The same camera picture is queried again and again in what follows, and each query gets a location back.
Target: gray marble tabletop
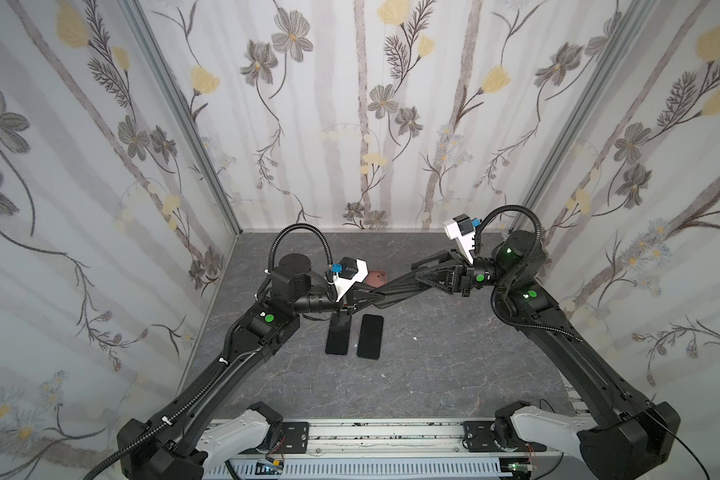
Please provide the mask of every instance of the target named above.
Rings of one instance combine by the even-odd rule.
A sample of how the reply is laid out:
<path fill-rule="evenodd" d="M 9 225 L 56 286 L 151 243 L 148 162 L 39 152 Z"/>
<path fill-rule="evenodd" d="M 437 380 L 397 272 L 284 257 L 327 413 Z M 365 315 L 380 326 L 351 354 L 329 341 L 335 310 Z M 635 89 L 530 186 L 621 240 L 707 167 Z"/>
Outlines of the gray marble tabletop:
<path fill-rule="evenodd" d="M 228 326 L 253 302 L 275 234 L 243 234 L 236 245 L 188 372 L 191 381 L 221 350 Z M 361 258 L 391 280 L 411 263 L 455 247 L 440 233 L 327 234 L 335 261 Z M 500 242 L 496 234 L 484 243 Z M 325 263 L 316 236 L 291 233 L 278 258 L 300 252 Z M 324 353 L 328 322 L 302 319 L 301 328 L 215 414 L 234 418 L 263 401 L 287 418 L 493 416 L 515 400 L 546 398 L 573 415 L 551 361 L 523 334 L 493 318 L 490 289 L 469 298 L 427 291 L 387 309 L 370 307 L 352 321 L 349 354 Z M 363 313 L 384 317 L 379 360 L 356 355 Z"/>

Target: wall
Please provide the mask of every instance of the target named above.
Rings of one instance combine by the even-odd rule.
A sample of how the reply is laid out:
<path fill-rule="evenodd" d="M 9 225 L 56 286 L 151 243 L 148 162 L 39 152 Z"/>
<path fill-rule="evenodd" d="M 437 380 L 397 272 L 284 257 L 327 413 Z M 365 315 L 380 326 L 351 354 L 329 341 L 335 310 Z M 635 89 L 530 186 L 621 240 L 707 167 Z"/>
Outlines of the wall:
<path fill-rule="evenodd" d="M 242 226 L 350 230 L 522 201 L 628 4 L 140 3 Z"/>
<path fill-rule="evenodd" d="M 535 209 L 546 287 L 720 479 L 720 0 L 657 3 Z"/>
<path fill-rule="evenodd" d="M 79 478 L 188 363 L 232 238 L 157 91 L 115 2 L 0 2 L 1 478 Z"/>

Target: black smartphone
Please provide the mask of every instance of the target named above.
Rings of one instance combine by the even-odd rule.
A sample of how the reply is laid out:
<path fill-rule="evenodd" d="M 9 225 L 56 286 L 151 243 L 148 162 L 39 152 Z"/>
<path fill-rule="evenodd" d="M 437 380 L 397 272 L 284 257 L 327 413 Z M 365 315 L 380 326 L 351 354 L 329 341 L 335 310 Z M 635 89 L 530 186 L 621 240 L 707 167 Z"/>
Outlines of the black smartphone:
<path fill-rule="evenodd" d="M 328 326 L 326 353 L 329 355 L 346 355 L 349 351 L 349 331 L 352 328 L 352 315 L 333 313 Z"/>
<path fill-rule="evenodd" d="M 382 331 L 384 317 L 363 315 L 358 340 L 358 356 L 362 359 L 378 360 L 382 353 Z"/>

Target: robotic arm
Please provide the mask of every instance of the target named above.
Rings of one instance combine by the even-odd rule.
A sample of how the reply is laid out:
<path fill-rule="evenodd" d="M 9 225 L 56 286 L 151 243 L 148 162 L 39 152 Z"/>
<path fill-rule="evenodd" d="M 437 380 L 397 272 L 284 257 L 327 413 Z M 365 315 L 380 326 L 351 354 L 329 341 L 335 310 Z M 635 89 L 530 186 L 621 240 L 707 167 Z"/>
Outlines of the robotic arm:
<path fill-rule="evenodd" d="M 519 211 L 534 224 L 534 232 L 515 231 L 480 255 L 480 234 L 493 218 Z M 290 231 L 315 233 L 326 251 L 328 271 L 320 276 L 302 254 L 285 255 L 275 267 L 282 238 Z M 200 479 L 230 456 L 248 448 L 271 451 L 282 437 L 282 417 L 262 403 L 214 429 L 206 430 L 214 412 L 261 363 L 297 331 L 300 316 L 330 312 L 332 328 L 346 328 L 346 319 L 375 305 L 386 308 L 430 289 L 470 296 L 472 289 L 492 286 L 490 305 L 502 322 L 538 345 L 565 375 L 592 413 L 582 421 L 516 402 L 496 413 L 496 443 L 512 448 L 537 442 L 583 460 L 601 480 L 633 479 L 669 457 L 680 417 L 666 402 L 654 405 L 620 377 L 580 337 L 557 301 L 534 277 L 546 261 L 540 248 L 538 218 L 523 206 L 502 206 L 481 222 L 466 215 L 445 224 L 458 249 L 442 251 L 412 265 L 412 271 L 384 286 L 362 281 L 362 260 L 333 263 L 328 243 L 312 225 L 294 224 L 276 238 L 269 253 L 267 277 L 256 302 L 228 330 L 219 359 L 171 403 L 147 422 L 131 419 L 117 435 L 118 452 L 91 470 L 92 480 L 120 460 L 132 480 Z"/>

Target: floral wallpaper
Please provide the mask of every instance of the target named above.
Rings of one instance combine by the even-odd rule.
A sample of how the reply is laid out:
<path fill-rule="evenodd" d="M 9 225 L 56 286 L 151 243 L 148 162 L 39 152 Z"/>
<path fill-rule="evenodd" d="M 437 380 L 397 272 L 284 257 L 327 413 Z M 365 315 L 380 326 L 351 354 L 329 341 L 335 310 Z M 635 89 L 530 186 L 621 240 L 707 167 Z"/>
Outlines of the floral wallpaper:
<path fill-rule="evenodd" d="M 720 478 L 720 0 L 657 3 L 534 209 L 540 279 Z"/>
<path fill-rule="evenodd" d="M 629 6 L 140 3 L 243 227 L 346 230 L 522 201 Z"/>
<path fill-rule="evenodd" d="M 0 478 L 81 476 L 190 360 L 233 238 L 157 91 L 117 4 L 0 2 Z"/>

